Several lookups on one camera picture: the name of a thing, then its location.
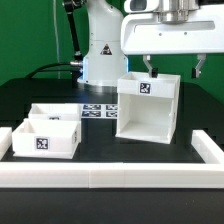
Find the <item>black tabletop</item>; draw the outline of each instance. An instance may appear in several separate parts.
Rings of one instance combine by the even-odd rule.
[[[0,87],[0,127],[13,130],[31,103],[116,104],[117,94],[72,88],[70,80],[13,79]],[[224,149],[224,105],[202,88],[181,83],[171,144],[115,137],[116,120],[82,119],[82,143],[72,160],[13,157],[2,162],[202,163],[191,147],[194,129]],[[0,189],[2,223],[223,223],[222,189]]]

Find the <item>box compartment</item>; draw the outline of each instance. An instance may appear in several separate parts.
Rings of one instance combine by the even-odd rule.
[[[71,159],[81,142],[81,122],[24,119],[12,142],[14,156]]]
[[[118,80],[117,137],[170,143],[176,128],[180,77],[130,72]]]
[[[80,121],[80,104],[32,104],[30,119]]]

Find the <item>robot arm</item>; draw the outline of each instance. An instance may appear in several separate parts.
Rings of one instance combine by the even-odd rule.
[[[214,5],[198,5],[197,0],[135,2],[125,2],[130,13],[121,30],[125,54],[198,54],[200,61],[193,72],[198,77],[205,54],[224,52],[224,1]]]
[[[83,4],[86,5],[89,17],[89,52],[83,58],[83,63],[75,63],[83,64],[83,75],[78,79],[78,85],[96,91],[98,87],[99,91],[104,91],[105,87],[111,91],[110,87],[116,87],[118,78],[127,72],[127,58],[120,47],[123,15],[106,0],[64,0],[73,30],[75,24],[72,12]],[[72,38],[75,52],[79,53],[76,32],[72,31]]]

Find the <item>green wall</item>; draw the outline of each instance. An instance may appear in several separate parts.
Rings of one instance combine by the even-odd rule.
[[[108,0],[123,11],[124,0]],[[0,85],[12,78],[24,77],[30,71],[57,61],[53,22],[53,0],[0,2]],[[73,55],[70,31],[62,0],[57,0],[57,20],[61,61]],[[88,18],[86,9],[74,13],[80,47],[88,52]],[[146,71],[142,57],[130,56],[130,70]],[[153,56],[152,64],[160,73],[180,74],[182,81],[193,82],[224,103],[224,54],[207,56],[199,79],[191,79],[196,55]],[[45,77],[57,77],[47,74]]]

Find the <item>warning label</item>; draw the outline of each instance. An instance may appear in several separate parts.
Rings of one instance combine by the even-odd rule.
[[[101,52],[102,55],[112,55],[110,47],[108,44],[105,45],[104,49]]]

